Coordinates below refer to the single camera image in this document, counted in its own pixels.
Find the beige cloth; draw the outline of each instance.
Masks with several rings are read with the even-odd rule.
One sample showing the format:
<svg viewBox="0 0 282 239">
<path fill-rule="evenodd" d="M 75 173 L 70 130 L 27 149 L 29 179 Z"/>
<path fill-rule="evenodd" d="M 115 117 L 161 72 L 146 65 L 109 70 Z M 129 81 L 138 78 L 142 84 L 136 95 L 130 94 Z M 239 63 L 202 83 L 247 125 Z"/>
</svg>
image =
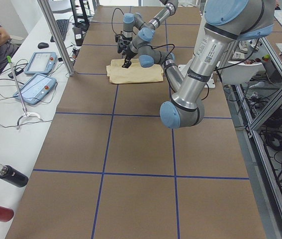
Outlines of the beige cloth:
<svg viewBox="0 0 282 239">
<path fill-rule="evenodd" d="M 107 76 L 114 84 L 147 83 L 163 81 L 163 69 L 160 65 L 142 68 L 138 59 L 131 60 L 129 68 L 122 68 L 124 59 L 114 59 L 106 66 Z"/>
</svg>

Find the silver robot arm segment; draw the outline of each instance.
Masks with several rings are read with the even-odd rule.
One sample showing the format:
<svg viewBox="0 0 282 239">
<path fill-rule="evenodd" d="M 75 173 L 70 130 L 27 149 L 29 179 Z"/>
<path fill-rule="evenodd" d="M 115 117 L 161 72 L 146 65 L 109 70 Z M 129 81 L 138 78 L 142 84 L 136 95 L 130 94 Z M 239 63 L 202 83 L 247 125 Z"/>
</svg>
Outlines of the silver robot arm segment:
<svg viewBox="0 0 282 239">
<path fill-rule="evenodd" d="M 200 93 L 228 44 L 234 40 L 256 39 L 269 35 L 273 29 L 274 9 L 275 0 L 207 2 L 205 37 L 186 77 L 182 79 L 173 62 L 165 67 L 169 81 L 179 79 L 174 82 L 176 92 L 171 101 L 163 103 L 160 109 L 161 120 L 165 126 L 192 126 L 202 120 L 204 107 L 199 98 Z"/>
</svg>

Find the metal stand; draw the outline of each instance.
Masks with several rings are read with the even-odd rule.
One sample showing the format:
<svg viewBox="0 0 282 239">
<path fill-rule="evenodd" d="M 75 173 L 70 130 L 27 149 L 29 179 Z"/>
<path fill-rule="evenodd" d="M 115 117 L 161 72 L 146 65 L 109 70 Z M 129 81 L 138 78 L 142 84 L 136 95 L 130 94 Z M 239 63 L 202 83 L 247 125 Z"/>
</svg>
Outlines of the metal stand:
<svg viewBox="0 0 282 239">
<path fill-rule="evenodd" d="M 21 90 L 19 88 L 19 84 L 18 84 L 18 81 L 17 81 L 17 77 L 16 77 L 16 74 L 15 74 L 15 71 L 14 71 L 14 68 L 13 68 L 10 56 L 7 56 L 7 59 L 8 59 L 9 66 L 11 68 L 13 79 L 15 80 L 15 84 L 16 84 L 16 87 L 17 87 L 18 95 L 19 95 L 19 98 L 20 98 L 20 101 L 21 101 L 21 104 L 22 104 L 22 110 L 24 111 L 24 114 L 21 117 L 19 117 L 19 119 L 17 121 L 17 129 L 19 129 L 19 126 L 20 126 L 19 123 L 20 123 L 20 120 L 22 118 L 37 117 L 40 120 L 42 120 L 42 118 L 36 112 L 28 112 L 26 104 L 25 104 L 25 101 L 23 100 L 23 97 L 22 97 L 22 94 L 21 94 Z"/>
<path fill-rule="evenodd" d="M 53 13 L 51 11 L 50 5 L 48 3 L 48 0 L 37 0 L 40 8 L 43 12 L 43 15 L 46 18 L 47 24 L 49 26 L 49 29 L 51 31 L 51 34 L 57 44 L 58 50 L 62 56 L 63 62 L 65 63 L 65 66 L 67 68 L 67 71 L 69 73 L 69 76 L 72 76 L 74 73 L 73 65 L 70 61 L 67 49 L 64 45 L 64 42 L 62 40 L 60 31 L 58 29 L 58 26 L 56 24 L 56 20 L 53 16 Z"/>
</svg>

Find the label sticker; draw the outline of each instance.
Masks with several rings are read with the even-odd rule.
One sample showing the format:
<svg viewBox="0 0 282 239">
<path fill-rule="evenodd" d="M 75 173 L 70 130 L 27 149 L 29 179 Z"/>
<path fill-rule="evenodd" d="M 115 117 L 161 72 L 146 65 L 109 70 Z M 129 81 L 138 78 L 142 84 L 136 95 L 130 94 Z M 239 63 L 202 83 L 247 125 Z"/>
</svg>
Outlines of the label sticker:
<svg viewBox="0 0 282 239">
<path fill-rule="evenodd" d="M 198 56 L 204 51 L 206 45 L 207 45 L 207 39 L 204 38 L 204 39 L 201 41 L 201 43 L 200 43 L 199 49 L 197 50 L 197 55 L 198 55 Z"/>
<path fill-rule="evenodd" d="M 200 55 L 200 58 L 203 62 L 207 64 L 214 64 L 222 46 L 217 45 L 216 43 L 211 43 L 207 47 L 205 47 L 204 52 Z"/>
</svg>

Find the table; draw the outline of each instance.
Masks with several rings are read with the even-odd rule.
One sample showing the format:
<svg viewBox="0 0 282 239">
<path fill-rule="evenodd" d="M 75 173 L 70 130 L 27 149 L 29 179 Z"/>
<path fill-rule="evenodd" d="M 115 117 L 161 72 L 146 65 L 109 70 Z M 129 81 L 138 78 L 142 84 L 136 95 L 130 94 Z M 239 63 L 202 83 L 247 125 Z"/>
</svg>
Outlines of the table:
<svg viewBox="0 0 282 239">
<path fill-rule="evenodd" d="M 56 19 L 68 19 L 69 17 L 69 13 L 55 15 Z M 12 61 L 16 63 L 20 59 L 29 60 L 32 53 L 35 51 L 55 51 L 57 52 L 58 57 L 60 57 L 56 44 L 50 42 L 50 37 L 51 34 L 48 25 L 44 17 L 42 17 L 16 52 Z M 42 41 L 49 43 L 49 48 L 41 50 L 38 49 L 37 45 Z M 75 41 L 71 30 L 71 24 L 69 24 L 69 30 L 65 41 L 66 47 L 72 45 L 71 42 Z M 39 113 L 45 121 L 53 119 L 56 106 L 68 81 L 67 70 L 64 65 L 59 65 L 60 63 L 57 63 L 54 69 L 57 69 L 57 67 L 59 67 L 59 69 L 52 75 L 52 77 L 55 77 L 58 82 L 56 91 L 52 90 L 43 99 L 46 102 L 52 99 L 51 103 L 38 103 L 34 106 L 27 106 L 28 111 Z M 0 78 L 8 77 L 7 74 L 3 74 Z M 26 76 L 23 73 L 17 76 L 17 79 L 23 83 L 25 83 L 29 78 L 29 76 Z M 0 93 L 3 96 L 11 97 L 15 92 L 16 87 L 14 82 L 6 80 L 0 81 Z M 17 119 L 22 114 L 22 106 L 19 101 L 15 99 L 0 101 L 0 124 L 6 126 L 16 125 Z M 22 123 L 36 121 L 38 121 L 36 118 L 21 120 Z M 19 130 L 16 128 L 0 127 L 0 163 L 11 165 L 25 175 L 30 176 L 50 124 L 50 122 L 43 122 L 23 125 Z M 0 206 L 12 208 L 16 212 L 23 191 L 24 188 L 17 188 L 3 180 L 0 180 Z M 12 220 L 7 223 L 0 222 L 0 239 L 5 237 L 11 222 Z"/>
<path fill-rule="evenodd" d="M 161 9 L 121 8 L 145 21 Z M 113 85 L 106 77 L 120 58 L 113 10 L 95 12 L 6 238 L 266 238 L 221 85 L 204 101 L 201 124 L 164 127 L 166 78 Z M 180 7 L 153 45 L 174 43 L 185 64 L 199 23 L 197 8 Z M 122 28 L 119 14 L 114 27 Z"/>
</svg>

